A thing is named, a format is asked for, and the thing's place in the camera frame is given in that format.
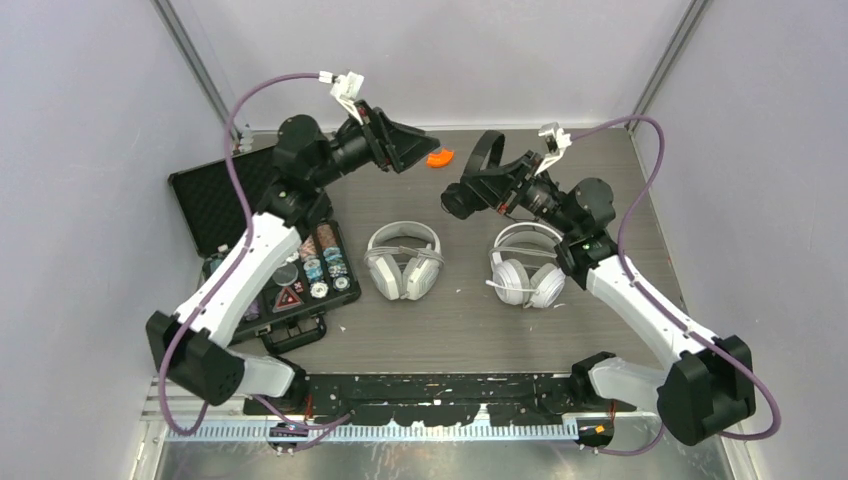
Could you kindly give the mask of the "white round gaming headphones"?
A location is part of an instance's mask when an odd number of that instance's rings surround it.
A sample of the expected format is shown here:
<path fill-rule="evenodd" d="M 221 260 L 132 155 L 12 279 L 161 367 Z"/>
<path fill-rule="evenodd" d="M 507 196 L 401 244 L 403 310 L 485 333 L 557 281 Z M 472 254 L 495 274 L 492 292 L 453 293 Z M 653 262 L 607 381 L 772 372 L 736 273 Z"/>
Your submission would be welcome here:
<path fill-rule="evenodd" d="M 501 230 L 489 250 L 491 279 L 505 304 L 545 309 L 561 294 L 566 275 L 555 262 L 563 236 L 539 222 L 518 222 Z"/>

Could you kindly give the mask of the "white grey angular headphones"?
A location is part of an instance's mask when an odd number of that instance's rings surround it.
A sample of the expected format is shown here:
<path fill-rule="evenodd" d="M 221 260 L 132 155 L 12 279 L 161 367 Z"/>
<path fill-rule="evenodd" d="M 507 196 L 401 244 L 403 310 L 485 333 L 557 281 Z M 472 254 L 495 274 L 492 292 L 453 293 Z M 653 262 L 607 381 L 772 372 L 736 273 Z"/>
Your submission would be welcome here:
<path fill-rule="evenodd" d="M 437 233 L 415 221 L 392 222 L 376 230 L 363 260 L 377 290 L 391 301 L 424 297 L 445 263 Z"/>

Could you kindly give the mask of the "black small headphones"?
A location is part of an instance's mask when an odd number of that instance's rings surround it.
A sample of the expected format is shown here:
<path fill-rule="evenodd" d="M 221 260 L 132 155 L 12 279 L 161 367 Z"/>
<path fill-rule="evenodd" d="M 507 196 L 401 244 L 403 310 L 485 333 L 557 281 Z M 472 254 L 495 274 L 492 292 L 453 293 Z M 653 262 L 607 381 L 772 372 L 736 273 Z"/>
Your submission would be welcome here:
<path fill-rule="evenodd" d="M 449 184 L 440 196 L 446 212 L 465 220 L 486 209 L 501 214 L 506 211 L 509 196 L 518 191 L 519 183 L 529 172 L 529 164 L 526 158 L 519 158 L 502 165 L 505 142 L 502 132 L 487 130 L 483 133 L 459 181 Z"/>

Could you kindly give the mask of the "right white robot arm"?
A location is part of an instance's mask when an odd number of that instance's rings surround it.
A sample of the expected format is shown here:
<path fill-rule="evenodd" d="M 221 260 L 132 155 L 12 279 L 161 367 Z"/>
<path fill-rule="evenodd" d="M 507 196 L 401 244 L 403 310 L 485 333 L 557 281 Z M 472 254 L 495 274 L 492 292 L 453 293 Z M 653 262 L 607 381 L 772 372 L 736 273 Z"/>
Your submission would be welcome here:
<path fill-rule="evenodd" d="M 724 433 L 757 410 L 752 354 L 737 336 L 719 337 L 665 299 L 608 233 L 612 188 L 586 178 L 560 190 L 529 152 L 506 165 L 485 163 L 491 206 L 502 215 L 526 209 L 561 238 L 554 252 L 565 275 L 617 313 L 652 350 L 658 369 L 602 351 L 572 366 L 571 397 L 584 410 L 617 400 L 660 417 L 685 445 Z"/>

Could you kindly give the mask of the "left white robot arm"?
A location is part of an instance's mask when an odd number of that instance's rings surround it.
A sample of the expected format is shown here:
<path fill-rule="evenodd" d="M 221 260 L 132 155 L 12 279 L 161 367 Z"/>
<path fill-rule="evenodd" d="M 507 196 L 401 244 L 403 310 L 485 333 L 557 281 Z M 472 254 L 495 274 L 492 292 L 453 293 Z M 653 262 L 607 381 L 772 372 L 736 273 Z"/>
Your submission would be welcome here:
<path fill-rule="evenodd" d="M 282 122 L 271 150 L 271 182 L 248 210 L 246 230 L 223 264 L 174 313 L 146 324 L 160 381 L 218 406 L 235 394 L 266 396 L 284 414 L 307 398 L 294 366 L 229 345 L 249 304 L 331 211 L 326 188 L 367 164 L 402 173 L 438 150 L 437 138 L 394 122 L 364 100 L 332 135 L 299 114 Z"/>

